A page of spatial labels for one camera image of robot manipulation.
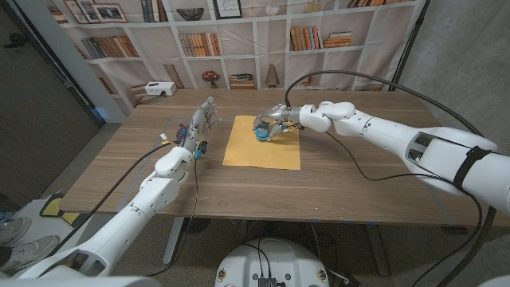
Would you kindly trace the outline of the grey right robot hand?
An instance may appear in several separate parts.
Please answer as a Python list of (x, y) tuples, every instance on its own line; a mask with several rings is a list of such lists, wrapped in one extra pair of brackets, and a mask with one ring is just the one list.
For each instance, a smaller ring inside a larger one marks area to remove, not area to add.
[(260, 141), (271, 141), (276, 135), (298, 129), (300, 109), (275, 104), (265, 110), (253, 121), (253, 130)]

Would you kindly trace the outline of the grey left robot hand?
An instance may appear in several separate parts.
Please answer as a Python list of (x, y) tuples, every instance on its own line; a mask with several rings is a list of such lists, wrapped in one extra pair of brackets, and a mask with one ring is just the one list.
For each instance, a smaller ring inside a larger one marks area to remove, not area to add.
[(179, 146), (194, 154), (200, 144), (207, 140), (210, 132), (222, 121), (216, 117), (217, 113), (214, 98), (209, 96), (193, 113), (190, 123), (180, 132), (182, 138)]

